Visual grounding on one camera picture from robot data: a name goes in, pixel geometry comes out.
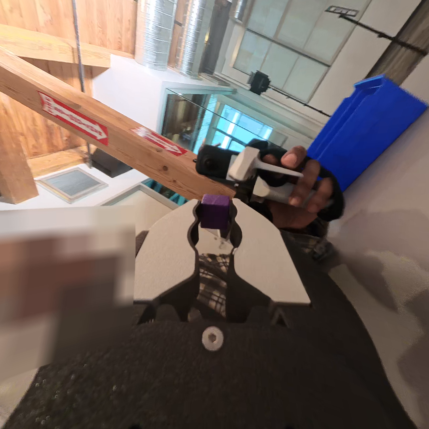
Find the thin metal pipe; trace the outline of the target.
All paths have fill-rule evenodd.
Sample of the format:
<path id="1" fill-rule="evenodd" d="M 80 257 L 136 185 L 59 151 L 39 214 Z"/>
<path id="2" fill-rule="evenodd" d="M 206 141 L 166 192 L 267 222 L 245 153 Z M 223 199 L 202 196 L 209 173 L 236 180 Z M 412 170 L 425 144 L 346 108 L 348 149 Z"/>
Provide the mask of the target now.
<path id="1" fill-rule="evenodd" d="M 86 93 L 85 72 L 84 72 L 84 65 L 82 62 L 82 50 L 81 50 L 81 43 L 80 43 L 76 0 L 72 0 L 71 3 L 72 3 L 72 14 L 73 14 L 73 27 L 75 32 L 76 52 L 77 52 L 77 58 L 78 58 L 78 76 L 79 76 L 80 90 L 82 93 L 85 94 Z M 92 163 L 92 154 L 90 150 L 90 143 L 88 141 L 86 142 L 86 148 L 87 148 L 87 166 L 91 169 L 93 167 L 93 163 Z"/>

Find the purple wooden cube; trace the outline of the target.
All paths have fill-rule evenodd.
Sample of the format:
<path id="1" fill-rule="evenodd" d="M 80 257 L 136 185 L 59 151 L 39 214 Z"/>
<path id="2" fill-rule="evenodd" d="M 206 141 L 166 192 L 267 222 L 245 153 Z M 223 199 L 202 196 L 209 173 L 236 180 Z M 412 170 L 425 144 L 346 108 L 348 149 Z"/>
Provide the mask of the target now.
<path id="1" fill-rule="evenodd" d="M 229 223 L 229 197 L 205 194 L 200 205 L 200 225 L 205 229 L 226 230 Z"/>

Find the person's left hand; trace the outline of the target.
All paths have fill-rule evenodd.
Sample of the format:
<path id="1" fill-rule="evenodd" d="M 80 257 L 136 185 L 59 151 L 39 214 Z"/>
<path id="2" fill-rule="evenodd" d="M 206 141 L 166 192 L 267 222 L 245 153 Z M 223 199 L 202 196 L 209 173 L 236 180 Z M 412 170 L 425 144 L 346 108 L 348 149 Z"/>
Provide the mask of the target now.
<path id="1" fill-rule="evenodd" d="M 307 151 L 302 146 L 288 150 L 278 160 L 272 154 L 267 154 L 262 161 L 267 164 L 282 166 L 285 169 L 298 170 L 303 163 Z M 272 214 L 272 221 L 277 228 L 303 229 L 312 223 L 318 213 L 325 208 L 333 194 L 333 181 L 324 178 L 319 181 L 315 193 L 309 198 L 310 191 L 318 181 L 320 165 L 316 160 L 309 160 L 302 170 L 302 177 L 290 195 L 288 204 L 265 200 L 265 205 Z"/>

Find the black wall speaker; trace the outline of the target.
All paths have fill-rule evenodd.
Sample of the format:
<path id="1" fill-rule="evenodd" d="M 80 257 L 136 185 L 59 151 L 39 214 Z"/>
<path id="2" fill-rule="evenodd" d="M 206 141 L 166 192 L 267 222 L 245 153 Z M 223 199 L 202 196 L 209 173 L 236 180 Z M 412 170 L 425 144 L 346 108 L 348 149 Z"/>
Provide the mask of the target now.
<path id="1" fill-rule="evenodd" d="M 132 170 L 132 167 L 99 148 L 91 155 L 91 163 L 95 169 L 112 179 Z"/>

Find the shiny metal air duct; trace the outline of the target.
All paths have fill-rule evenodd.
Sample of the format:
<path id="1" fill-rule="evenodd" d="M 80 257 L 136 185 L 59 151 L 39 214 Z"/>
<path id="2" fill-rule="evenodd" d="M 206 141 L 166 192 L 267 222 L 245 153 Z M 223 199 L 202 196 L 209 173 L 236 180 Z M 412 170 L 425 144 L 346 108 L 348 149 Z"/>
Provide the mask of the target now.
<path id="1" fill-rule="evenodd" d="M 214 0 L 187 0 L 176 50 L 175 67 L 179 73 L 198 78 Z"/>
<path id="2" fill-rule="evenodd" d="M 135 61 L 166 71 L 174 27 L 176 0 L 138 0 Z"/>

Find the large frosted window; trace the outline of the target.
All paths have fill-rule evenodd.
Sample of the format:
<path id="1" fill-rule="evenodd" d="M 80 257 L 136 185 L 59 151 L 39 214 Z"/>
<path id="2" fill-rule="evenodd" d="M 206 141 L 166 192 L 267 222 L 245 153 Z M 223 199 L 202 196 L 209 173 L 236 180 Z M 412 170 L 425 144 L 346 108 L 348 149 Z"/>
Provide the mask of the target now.
<path id="1" fill-rule="evenodd" d="M 261 71 L 271 86 L 307 103 L 350 37 L 354 25 L 328 6 L 360 10 L 369 0 L 257 0 L 251 5 L 233 69 L 250 76 Z"/>

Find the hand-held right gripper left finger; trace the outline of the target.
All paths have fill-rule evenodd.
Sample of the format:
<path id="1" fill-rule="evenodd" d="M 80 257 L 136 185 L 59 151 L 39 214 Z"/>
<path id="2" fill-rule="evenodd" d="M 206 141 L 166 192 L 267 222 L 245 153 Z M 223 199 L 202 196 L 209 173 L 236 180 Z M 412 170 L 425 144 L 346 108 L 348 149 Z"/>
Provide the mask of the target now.
<path id="1" fill-rule="evenodd" d="M 196 210 L 200 201 L 193 199 L 172 210 L 150 227 L 136 256 L 134 300 L 150 302 L 178 292 L 185 297 L 188 282 L 191 296 L 199 290 L 199 256 Z"/>

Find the ceiling vent grille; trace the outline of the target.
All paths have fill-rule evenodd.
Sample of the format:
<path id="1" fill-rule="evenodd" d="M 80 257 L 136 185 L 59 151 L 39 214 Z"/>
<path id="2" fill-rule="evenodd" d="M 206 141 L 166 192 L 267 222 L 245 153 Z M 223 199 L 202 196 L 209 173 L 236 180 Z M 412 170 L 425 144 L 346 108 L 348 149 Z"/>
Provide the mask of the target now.
<path id="1" fill-rule="evenodd" d="M 37 179 L 36 184 L 68 204 L 80 201 L 109 186 L 79 167 Z"/>

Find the blue plastic bin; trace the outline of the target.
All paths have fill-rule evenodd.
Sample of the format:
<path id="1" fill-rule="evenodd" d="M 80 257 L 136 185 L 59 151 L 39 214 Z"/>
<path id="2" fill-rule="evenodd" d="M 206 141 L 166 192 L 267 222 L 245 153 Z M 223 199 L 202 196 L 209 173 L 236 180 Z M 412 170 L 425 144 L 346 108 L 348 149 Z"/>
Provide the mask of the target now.
<path id="1" fill-rule="evenodd" d="M 428 108 L 385 75 L 354 84 L 307 150 L 345 191 Z"/>

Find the grey wooden post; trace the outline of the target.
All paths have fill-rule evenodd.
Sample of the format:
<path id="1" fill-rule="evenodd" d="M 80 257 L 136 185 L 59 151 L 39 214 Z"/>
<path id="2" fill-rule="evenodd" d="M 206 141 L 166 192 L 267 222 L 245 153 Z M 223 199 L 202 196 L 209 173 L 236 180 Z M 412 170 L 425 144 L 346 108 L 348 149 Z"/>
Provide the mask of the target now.
<path id="1" fill-rule="evenodd" d="M 385 75 L 397 85 L 404 83 L 429 48 L 429 2 L 422 0 L 394 37 L 366 78 Z"/>

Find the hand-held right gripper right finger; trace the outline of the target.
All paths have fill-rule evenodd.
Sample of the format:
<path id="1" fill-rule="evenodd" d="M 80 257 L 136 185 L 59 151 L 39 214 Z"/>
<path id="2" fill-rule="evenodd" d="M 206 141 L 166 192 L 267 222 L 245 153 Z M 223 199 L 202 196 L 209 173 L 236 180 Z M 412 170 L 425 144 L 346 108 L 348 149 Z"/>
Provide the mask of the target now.
<path id="1" fill-rule="evenodd" d="M 280 231 L 239 199 L 233 199 L 232 204 L 234 222 L 241 232 L 234 251 L 236 274 L 274 303 L 310 305 Z"/>

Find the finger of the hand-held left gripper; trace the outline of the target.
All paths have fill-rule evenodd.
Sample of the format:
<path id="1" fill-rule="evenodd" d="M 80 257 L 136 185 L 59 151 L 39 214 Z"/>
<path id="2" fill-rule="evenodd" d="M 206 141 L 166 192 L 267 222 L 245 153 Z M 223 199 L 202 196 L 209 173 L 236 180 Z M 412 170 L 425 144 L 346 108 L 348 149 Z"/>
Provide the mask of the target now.
<path id="1" fill-rule="evenodd" d="M 235 156 L 235 158 L 230 162 L 227 178 L 236 182 L 245 182 L 253 178 L 257 174 L 258 170 L 289 175 L 297 178 L 301 178 L 303 176 L 300 172 L 264 163 L 261 160 L 260 151 L 257 148 L 245 147 L 244 150 Z"/>
<path id="2" fill-rule="evenodd" d="M 288 204 L 291 193 L 292 183 L 287 182 L 284 185 L 274 187 L 268 185 L 268 183 L 260 177 L 257 177 L 253 189 L 253 196 L 283 204 Z"/>

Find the black junction box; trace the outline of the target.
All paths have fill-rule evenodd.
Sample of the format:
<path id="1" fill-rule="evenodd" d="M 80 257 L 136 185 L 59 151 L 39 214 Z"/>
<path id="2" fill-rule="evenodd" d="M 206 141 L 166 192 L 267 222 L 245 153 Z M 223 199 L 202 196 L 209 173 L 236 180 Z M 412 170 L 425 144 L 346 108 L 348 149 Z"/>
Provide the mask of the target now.
<path id="1" fill-rule="evenodd" d="M 249 85 L 250 92 L 256 95 L 261 95 L 270 88 L 271 80 L 265 73 L 256 71 L 251 72 L 247 84 Z"/>

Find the red arrow sign sticker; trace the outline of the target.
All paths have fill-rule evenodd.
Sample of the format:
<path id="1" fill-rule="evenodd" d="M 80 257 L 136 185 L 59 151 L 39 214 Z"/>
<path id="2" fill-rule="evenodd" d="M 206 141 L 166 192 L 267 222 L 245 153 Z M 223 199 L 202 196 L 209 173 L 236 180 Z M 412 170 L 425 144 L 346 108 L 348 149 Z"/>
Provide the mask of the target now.
<path id="1" fill-rule="evenodd" d="M 86 136 L 93 138 L 104 146 L 109 145 L 109 132 L 106 126 L 68 107 L 51 96 L 37 91 L 40 96 L 42 110 L 52 117 L 68 124 Z"/>
<path id="2" fill-rule="evenodd" d="M 188 153 L 186 149 L 177 145 L 175 142 L 167 139 L 166 137 L 163 137 L 162 135 L 159 135 L 153 132 L 148 128 L 145 128 L 144 126 L 132 128 L 131 131 L 134 132 L 137 136 L 146 139 L 147 141 L 153 143 L 157 147 L 160 147 L 165 151 L 173 154 L 174 156 L 179 157 Z"/>

